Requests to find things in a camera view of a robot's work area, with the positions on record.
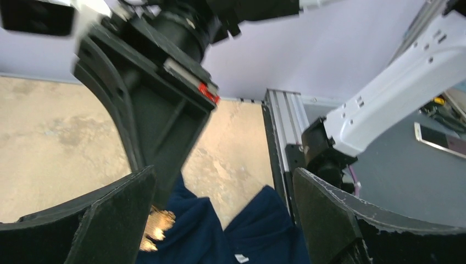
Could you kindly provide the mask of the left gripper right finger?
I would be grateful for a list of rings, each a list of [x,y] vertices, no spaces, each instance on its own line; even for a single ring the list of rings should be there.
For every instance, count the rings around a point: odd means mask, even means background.
[[[465,263],[465,229],[397,214],[304,168],[293,173],[311,263]]]

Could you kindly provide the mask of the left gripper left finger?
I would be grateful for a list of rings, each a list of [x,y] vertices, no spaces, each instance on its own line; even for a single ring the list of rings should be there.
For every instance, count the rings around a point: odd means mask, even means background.
[[[147,167],[1,224],[1,263],[134,263],[155,184]]]

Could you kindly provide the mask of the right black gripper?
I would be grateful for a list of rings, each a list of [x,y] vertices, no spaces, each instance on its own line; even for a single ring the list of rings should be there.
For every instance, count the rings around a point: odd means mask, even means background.
[[[189,56],[200,64],[206,49],[236,37],[244,21],[298,15],[300,1],[75,1],[79,34],[95,22],[150,59]],[[164,208],[185,160],[214,104],[128,45],[97,37],[82,39],[74,75],[104,105],[115,123],[132,171],[152,166],[153,204]]]

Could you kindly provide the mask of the orange glitter leaf brooch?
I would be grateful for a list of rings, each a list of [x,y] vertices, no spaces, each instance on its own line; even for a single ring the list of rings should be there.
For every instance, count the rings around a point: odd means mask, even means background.
[[[164,232],[173,227],[176,216],[173,212],[167,210],[159,210],[155,206],[151,206],[143,236],[140,242],[140,251],[154,252],[158,248],[156,242],[165,239]]]

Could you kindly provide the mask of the navy blue t-shirt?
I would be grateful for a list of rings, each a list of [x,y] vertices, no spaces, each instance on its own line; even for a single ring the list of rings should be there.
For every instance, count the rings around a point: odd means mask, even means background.
[[[136,263],[310,263],[303,232],[268,185],[226,228],[210,199],[189,191],[181,175],[167,209],[175,215],[173,227],[157,251],[140,251]]]

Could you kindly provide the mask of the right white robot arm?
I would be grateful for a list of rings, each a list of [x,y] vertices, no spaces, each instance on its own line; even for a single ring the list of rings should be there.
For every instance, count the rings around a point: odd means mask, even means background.
[[[219,101],[201,63],[239,23],[295,15],[291,1],[78,1],[74,76],[103,103],[133,171],[154,166],[163,208]],[[335,187],[383,132],[465,78],[465,1],[449,1],[416,41],[356,95],[302,133],[303,168]]]

